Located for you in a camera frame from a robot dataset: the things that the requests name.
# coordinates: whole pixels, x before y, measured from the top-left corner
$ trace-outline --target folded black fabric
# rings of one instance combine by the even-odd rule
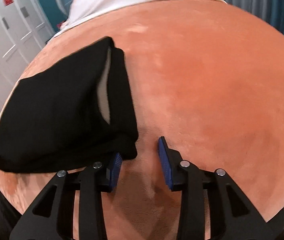
[[[108,62],[110,122],[101,114],[97,95]],[[137,139],[124,53],[106,37],[19,81],[0,119],[0,169],[71,170],[113,152],[133,159]]]

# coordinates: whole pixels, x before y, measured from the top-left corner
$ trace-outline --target blue gripper pad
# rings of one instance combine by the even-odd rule
[[[168,160],[164,142],[162,141],[161,138],[158,140],[158,155],[160,158],[165,183],[168,186],[168,188],[172,190],[173,189],[172,168]]]
[[[121,170],[121,166],[122,166],[122,157],[119,153],[117,153],[115,155],[115,157],[113,158],[113,161],[111,163],[111,165],[109,166],[110,169],[107,170],[107,177],[109,177],[109,187],[113,190],[119,180],[119,175],[120,175],[120,170]]]

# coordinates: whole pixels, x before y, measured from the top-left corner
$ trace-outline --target white wardrobe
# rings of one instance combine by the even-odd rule
[[[21,73],[53,35],[38,0],[0,0],[0,111]]]

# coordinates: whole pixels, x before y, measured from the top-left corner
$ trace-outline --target silver screw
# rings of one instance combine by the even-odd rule
[[[58,172],[58,177],[64,177],[66,175],[66,171],[59,171]]]
[[[219,175],[219,176],[224,176],[226,174],[226,172],[223,169],[218,169],[218,170],[216,170],[216,174]]]
[[[188,161],[181,161],[180,165],[184,168],[187,168],[189,166],[189,162]]]
[[[96,162],[96,163],[93,163],[93,168],[95,169],[99,169],[102,167],[102,162]]]

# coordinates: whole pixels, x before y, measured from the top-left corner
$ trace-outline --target red sticker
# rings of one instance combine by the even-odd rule
[[[11,3],[14,3],[14,1],[13,0],[4,0],[5,6],[7,6],[7,5],[11,4]]]

